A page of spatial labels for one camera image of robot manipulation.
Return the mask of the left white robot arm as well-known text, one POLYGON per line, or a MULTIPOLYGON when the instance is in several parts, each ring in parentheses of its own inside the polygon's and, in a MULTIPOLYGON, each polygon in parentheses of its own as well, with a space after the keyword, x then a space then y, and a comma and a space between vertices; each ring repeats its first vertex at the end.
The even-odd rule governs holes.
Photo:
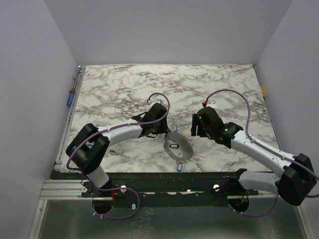
POLYGON ((155 103, 149 111, 134 116, 123 124, 98 128, 88 123, 68 145, 66 154, 93 183, 93 191, 98 196, 106 196, 110 191, 109 176, 103 170, 101 162, 107 149, 125 140, 167 133, 166 117, 167 108, 155 103))

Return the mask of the steel key organizer plate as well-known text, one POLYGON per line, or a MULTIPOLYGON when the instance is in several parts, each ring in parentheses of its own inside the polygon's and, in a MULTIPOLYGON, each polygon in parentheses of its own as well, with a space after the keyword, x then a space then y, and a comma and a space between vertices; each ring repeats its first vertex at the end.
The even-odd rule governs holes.
POLYGON ((176 162, 191 160, 193 148, 190 142, 182 134, 176 131, 169 132, 165 136, 164 150, 176 162))

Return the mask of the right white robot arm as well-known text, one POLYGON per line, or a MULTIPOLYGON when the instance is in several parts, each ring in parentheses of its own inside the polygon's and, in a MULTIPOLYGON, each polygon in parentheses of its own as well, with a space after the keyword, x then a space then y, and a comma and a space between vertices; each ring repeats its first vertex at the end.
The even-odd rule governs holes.
POLYGON ((294 156, 253 138, 243 127, 224 123, 215 109, 204 107, 192 116, 191 136, 206 137, 217 144, 244 153, 270 169, 270 173, 244 171, 229 182, 235 195, 247 190, 278 194, 287 203, 299 206, 317 183, 311 160, 294 156))

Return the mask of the black tag key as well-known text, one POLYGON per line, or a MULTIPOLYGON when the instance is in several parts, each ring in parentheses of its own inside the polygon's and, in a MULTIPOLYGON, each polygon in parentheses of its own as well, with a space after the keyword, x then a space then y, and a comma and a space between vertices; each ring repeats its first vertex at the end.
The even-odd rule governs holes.
POLYGON ((169 145, 170 148, 179 148, 179 145, 176 143, 172 143, 169 145))

